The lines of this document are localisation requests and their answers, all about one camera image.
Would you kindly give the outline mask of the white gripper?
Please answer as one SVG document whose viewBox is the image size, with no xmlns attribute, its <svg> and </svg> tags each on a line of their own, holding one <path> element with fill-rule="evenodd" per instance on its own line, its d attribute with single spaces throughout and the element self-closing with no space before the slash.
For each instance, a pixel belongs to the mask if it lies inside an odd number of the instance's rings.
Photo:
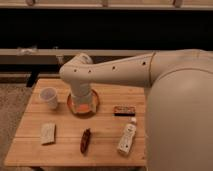
<svg viewBox="0 0 213 171">
<path fill-rule="evenodd" d="M 75 112 L 89 112 L 92 104 L 92 89 L 87 83 L 71 85 L 71 99 Z"/>
</svg>

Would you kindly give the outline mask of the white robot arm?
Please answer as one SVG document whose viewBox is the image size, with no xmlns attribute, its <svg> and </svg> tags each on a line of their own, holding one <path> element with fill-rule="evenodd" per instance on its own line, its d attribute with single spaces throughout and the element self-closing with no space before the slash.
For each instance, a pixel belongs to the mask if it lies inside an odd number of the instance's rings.
<svg viewBox="0 0 213 171">
<path fill-rule="evenodd" d="M 158 51 L 95 64 L 78 54 L 60 68 L 72 99 L 92 83 L 144 87 L 147 171 L 213 171 L 213 53 Z"/>
</svg>

